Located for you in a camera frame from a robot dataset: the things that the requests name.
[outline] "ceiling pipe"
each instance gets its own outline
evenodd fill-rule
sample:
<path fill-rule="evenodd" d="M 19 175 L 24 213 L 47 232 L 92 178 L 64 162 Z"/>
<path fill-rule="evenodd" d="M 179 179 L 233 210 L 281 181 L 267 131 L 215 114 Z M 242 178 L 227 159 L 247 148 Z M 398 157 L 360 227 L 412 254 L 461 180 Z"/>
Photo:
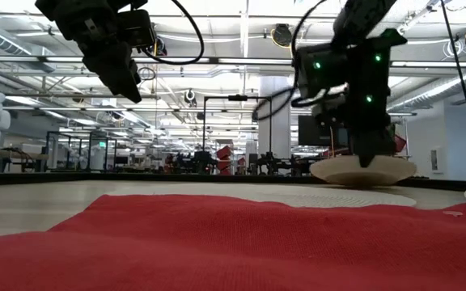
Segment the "ceiling pipe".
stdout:
<path fill-rule="evenodd" d="M 28 97 L 28 98 L 123 98 L 125 99 L 124 96 L 122 95 L 109 95 L 109 94 L 35 94 L 35 93 L 3 93 L 3 94 L 8 94 L 12 96 L 17 96 L 17 97 Z M 142 98 L 146 99 L 153 99 L 155 98 L 155 95 L 142 95 Z"/>
<path fill-rule="evenodd" d="M 10 69 L 0 70 L 3 73 L 11 74 L 14 76 L 27 76 L 27 77 L 98 77 L 97 74 L 81 70 L 55 70 L 52 73 L 45 73 L 37 70 L 19 70 L 19 71 L 12 71 Z M 248 67 L 247 68 L 248 74 L 267 74 L 267 75 L 288 75 L 292 73 L 292 68 L 289 67 L 282 70 L 264 70 L 256 67 Z M 221 74 L 242 74 L 243 71 L 240 68 L 221 68 L 215 67 L 208 71 L 188 71 L 185 70 L 182 73 L 177 70 L 170 70 L 170 71 L 159 71 L 156 73 L 158 78 L 215 78 Z"/>
<path fill-rule="evenodd" d="M 0 12 L 0 18 L 31 18 L 31 17 L 41 17 L 45 18 L 44 15 L 40 13 L 24 13 L 24 12 Z M 181 15 L 149 15 L 150 19 L 155 21 L 159 19 L 182 19 Z M 332 16 L 310 16 L 308 21 L 318 20 L 321 22 L 334 22 L 336 20 L 336 15 Z M 192 15 L 194 19 L 240 19 L 240 15 Z M 287 19 L 299 21 L 301 16 L 289 16 L 289 15 L 251 15 L 251 19 Z"/>
<path fill-rule="evenodd" d="M 459 77 L 438 79 L 392 101 L 388 104 L 387 110 L 392 112 L 414 110 L 460 92 L 461 81 Z"/>
<path fill-rule="evenodd" d="M 31 55 L 49 55 L 51 53 L 47 48 L 35 44 L 26 44 L 16 39 L 10 33 L 0 29 L 0 49 L 6 53 L 15 56 L 31 56 Z M 43 70 L 44 72 L 52 72 L 54 68 L 51 65 L 44 63 L 24 63 L 23 65 L 31 69 Z"/>

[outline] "red towel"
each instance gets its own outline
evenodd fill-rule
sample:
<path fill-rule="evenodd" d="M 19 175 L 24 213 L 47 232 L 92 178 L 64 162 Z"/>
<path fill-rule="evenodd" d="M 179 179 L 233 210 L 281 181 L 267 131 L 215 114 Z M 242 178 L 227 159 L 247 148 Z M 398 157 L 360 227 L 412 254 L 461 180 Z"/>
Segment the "red towel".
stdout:
<path fill-rule="evenodd" d="M 466 205 L 102 196 L 47 232 L 0 237 L 0 290 L 466 291 Z"/>

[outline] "metal frame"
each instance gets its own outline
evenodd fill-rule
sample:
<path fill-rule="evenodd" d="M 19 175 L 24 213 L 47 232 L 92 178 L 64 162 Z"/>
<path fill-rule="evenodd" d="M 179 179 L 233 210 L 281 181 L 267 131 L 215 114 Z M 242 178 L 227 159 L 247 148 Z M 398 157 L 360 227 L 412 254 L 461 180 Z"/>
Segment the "metal frame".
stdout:
<path fill-rule="evenodd" d="M 273 99 L 270 97 L 247 97 L 243 96 L 244 99 L 254 99 L 254 100 L 267 100 L 269 101 L 269 113 L 273 115 Z M 231 102 L 242 102 L 245 100 L 232 100 L 231 96 L 204 96 L 204 104 L 203 104 L 203 120 L 202 120 L 202 150 L 205 151 L 206 147 L 206 102 L 209 99 L 228 99 Z M 273 151 L 273 118 L 269 118 L 269 151 Z"/>
<path fill-rule="evenodd" d="M 81 180 L 158 181 L 189 183 L 278 183 L 278 184 L 325 184 L 315 177 L 277 177 L 271 175 L 159 175 L 117 173 L 0 173 L 0 185 L 24 183 L 49 183 Z M 396 184 L 400 187 L 428 188 L 463 192 L 466 181 L 409 178 Z"/>
<path fill-rule="evenodd" d="M 89 147 L 90 153 L 87 155 L 87 166 L 86 166 L 85 169 L 83 169 L 84 171 L 92 171 L 92 169 L 91 169 L 91 143 L 92 143 L 93 139 L 98 139 L 98 140 L 105 140 L 104 172 L 107 173 L 107 171 L 108 171 L 107 170 L 108 144 L 109 144 L 109 141 L 114 141 L 114 159 L 112 160 L 113 161 L 112 169 L 113 170 L 115 169 L 116 163 L 117 163 L 117 145 L 118 145 L 118 140 L 117 139 L 109 138 L 109 137 L 96 137 L 96 138 L 94 138 L 93 137 L 93 132 L 91 132 L 91 133 L 86 133 L 86 132 L 63 133 L 63 132 L 56 132 L 56 131 L 48 131 L 46 133 L 46 147 L 45 147 L 45 150 L 44 150 L 45 154 L 49 154 L 49 139 L 53 134 L 55 134 L 57 136 L 67 137 L 68 138 L 68 145 L 71 144 L 71 139 L 78 140 L 78 154 L 79 155 L 82 154 L 83 139 L 84 138 L 89 138 L 89 146 L 88 147 Z M 70 134 L 89 134 L 89 136 L 88 137 L 72 137 Z M 64 166 L 64 170 L 69 170 L 68 169 L 69 163 L 70 163 L 70 152 L 68 151 L 68 153 L 66 155 L 66 164 Z M 46 161 L 44 163 L 44 165 L 42 165 L 41 171 L 46 172 L 47 165 L 48 165 L 48 161 Z"/>

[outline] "ceiling light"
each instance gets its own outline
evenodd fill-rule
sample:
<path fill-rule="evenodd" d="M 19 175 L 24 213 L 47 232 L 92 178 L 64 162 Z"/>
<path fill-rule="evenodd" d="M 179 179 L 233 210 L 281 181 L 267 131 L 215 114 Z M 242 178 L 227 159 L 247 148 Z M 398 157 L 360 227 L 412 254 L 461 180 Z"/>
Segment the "ceiling light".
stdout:
<path fill-rule="evenodd" d="M 39 108 L 40 110 L 50 110 L 50 111 L 80 111 L 80 108 Z"/>
<path fill-rule="evenodd" d="M 49 112 L 49 111 L 46 111 L 46 113 L 48 113 L 49 115 L 53 116 L 53 117 L 57 117 L 59 119 L 66 119 L 67 117 L 63 116 L 63 115 L 60 115 L 56 112 Z"/>
<path fill-rule="evenodd" d="M 0 61 L 9 61 L 9 62 L 34 62 L 34 61 L 39 61 L 39 59 L 37 59 L 37 57 L 0 56 Z"/>
<path fill-rule="evenodd" d="M 48 62 L 82 62 L 82 57 L 46 57 Z"/>
<path fill-rule="evenodd" d="M 94 122 L 93 120 L 85 120 L 85 119 L 73 119 L 73 121 L 75 122 L 78 122 L 80 124 L 84 124 L 84 125 L 97 125 L 98 123 L 97 122 Z"/>
<path fill-rule="evenodd" d="M 395 113 L 388 113 L 389 116 L 415 116 L 417 113 L 414 112 L 395 112 Z"/>
<path fill-rule="evenodd" d="M 16 36 L 27 37 L 27 36 L 47 36 L 47 32 L 24 32 L 18 33 Z"/>
<path fill-rule="evenodd" d="M 466 61 L 460 62 L 462 67 L 466 67 Z M 456 68 L 454 61 L 393 61 L 391 67 L 409 68 Z"/>
<path fill-rule="evenodd" d="M 141 143 L 152 143 L 152 140 L 143 139 L 143 138 L 137 138 L 136 141 L 139 141 Z"/>
<path fill-rule="evenodd" d="M 35 108 L 20 107 L 20 106 L 4 106 L 3 110 L 35 110 Z"/>
<path fill-rule="evenodd" d="M 291 65 L 291 59 L 219 58 L 218 63 L 232 65 Z"/>
<path fill-rule="evenodd" d="M 252 110 L 227 110 L 227 113 L 252 113 Z"/>
<path fill-rule="evenodd" d="M 114 112 L 123 112 L 127 111 L 127 109 L 116 109 L 116 108 L 84 108 L 86 111 L 97 111 L 97 112 L 107 112 L 107 111 L 114 111 Z"/>
<path fill-rule="evenodd" d="M 114 134 L 116 134 L 116 135 L 119 135 L 119 136 L 121 136 L 121 137 L 128 137 L 128 136 L 129 136 L 128 133 L 124 133 L 124 132 L 112 132 L 112 133 L 114 133 Z"/>
<path fill-rule="evenodd" d="M 156 108 L 134 108 L 134 112 L 174 112 L 173 109 L 156 109 Z"/>
<path fill-rule="evenodd" d="M 134 114 L 132 114 L 130 112 L 122 112 L 122 113 L 119 113 L 119 114 L 122 115 L 128 121 L 131 121 L 131 122 L 134 122 L 134 123 L 139 122 L 139 119 Z"/>
<path fill-rule="evenodd" d="M 12 100 L 17 103 L 26 104 L 26 105 L 37 105 L 38 104 L 34 99 L 30 99 L 28 97 L 7 96 L 6 99 Z"/>

